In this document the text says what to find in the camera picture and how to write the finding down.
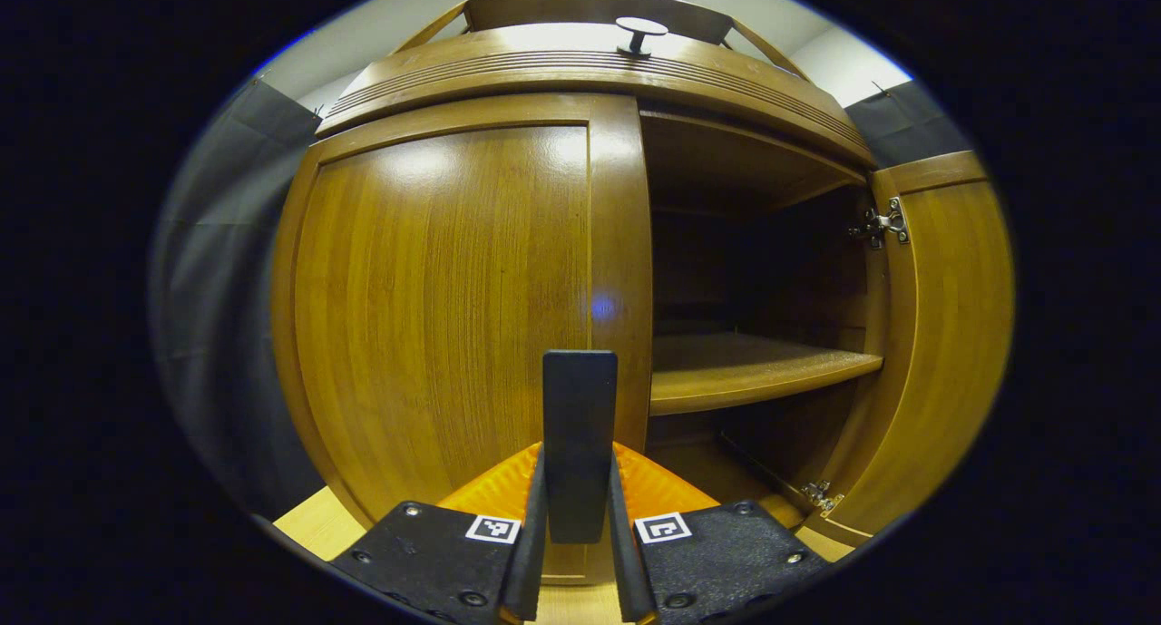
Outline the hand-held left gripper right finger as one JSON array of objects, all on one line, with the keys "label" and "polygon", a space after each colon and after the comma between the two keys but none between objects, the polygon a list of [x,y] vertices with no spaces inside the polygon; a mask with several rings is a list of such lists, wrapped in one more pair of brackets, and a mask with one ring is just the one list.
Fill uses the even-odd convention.
[{"label": "hand-held left gripper right finger", "polygon": [[634,624],[760,622],[831,566],[758,502],[714,500],[623,444],[610,461],[610,541]]}]

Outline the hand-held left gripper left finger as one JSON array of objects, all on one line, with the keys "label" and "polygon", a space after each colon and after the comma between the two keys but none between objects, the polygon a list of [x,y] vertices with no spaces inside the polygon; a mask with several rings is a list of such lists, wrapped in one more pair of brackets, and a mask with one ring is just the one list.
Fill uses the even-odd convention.
[{"label": "hand-held left gripper left finger", "polygon": [[409,622],[534,622],[548,525],[541,447],[531,444],[439,503],[398,503],[331,570]]}]

